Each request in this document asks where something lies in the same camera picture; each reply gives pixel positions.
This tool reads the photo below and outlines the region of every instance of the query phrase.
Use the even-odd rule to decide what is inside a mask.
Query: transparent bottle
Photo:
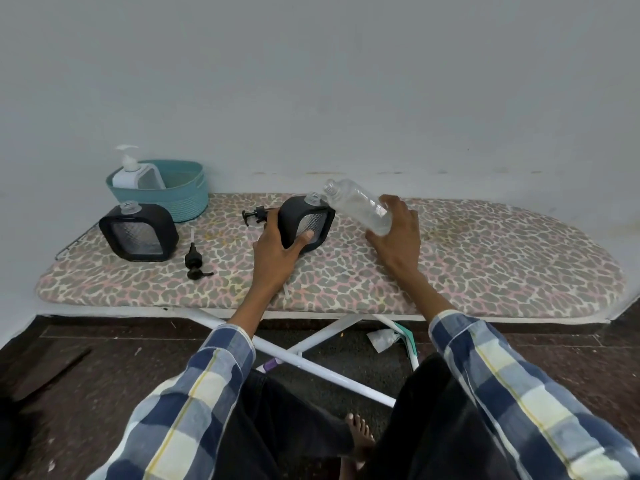
[[[336,182],[330,178],[324,184],[324,195],[332,208],[357,220],[374,233],[385,235],[391,230],[391,212],[380,204],[378,197],[353,180],[345,178]]]

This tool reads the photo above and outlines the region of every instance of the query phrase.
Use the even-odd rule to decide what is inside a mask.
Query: bare foot
[[[354,447],[351,457],[343,458],[340,462],[339,480],[353,480],[356,472],[364,465],[376,442],[373,439],[369,425],[359,415],[349,413],[344,421],[351,430]]]

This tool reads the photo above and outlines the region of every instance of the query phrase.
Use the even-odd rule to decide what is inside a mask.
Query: teal plastic basket
[[[197,162],[183,160],[140,160],[153,163],[160,171],[166,189],[119,189],[113,186],[113,176],[107,177],[107,186],[119,202],[135,200],[139,203],[156,203],[171,213],[173,222],[195,219],[209,204],[209,186],[204,168]]]

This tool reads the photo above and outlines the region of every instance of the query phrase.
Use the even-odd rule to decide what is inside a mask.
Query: left hand
[[[253,243],[255,265],[251,292],[269,300],[287,282],[300,251],[314,235],[313,231],[300,234],[289,249],[284,249],[278,229],[278,211],[279,209],[269,211],[264,231],[260,239]]]

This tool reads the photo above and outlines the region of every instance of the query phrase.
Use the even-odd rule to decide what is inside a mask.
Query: dark tiled floor
[[[3,383],[15,391],[25,381],[37,383],[56,360],[64,362],[86,347],[92,350],[30,406],[39,411],[40,421],[18,479],[85,478],[115,448],[133,407],[162,380],[178,374],[208,334],[206,328],[182,320],[56,323],[39,320],[0,351]],[[311,333],[271,328],[263,327],[259,335],[284,347]],[[640,446],[640,303],[612,325],[588,333],[518,330],[524,329],[504,330],[518,352]],[[425,338],[423,333],[417,336]],[[433,347],[421,343],[419,351],[424,356]],[[410,373],[402,346],[376,354],[358,330],[346,331],[305,356],[389,395],[397,394]],[[386,427],[390,411],[385,406],[288,365],[270,374],[336,415],[360,412],[376,436]],[[302,461],[288,465],[287,476],[337,478],[337,468],[336,461]]]

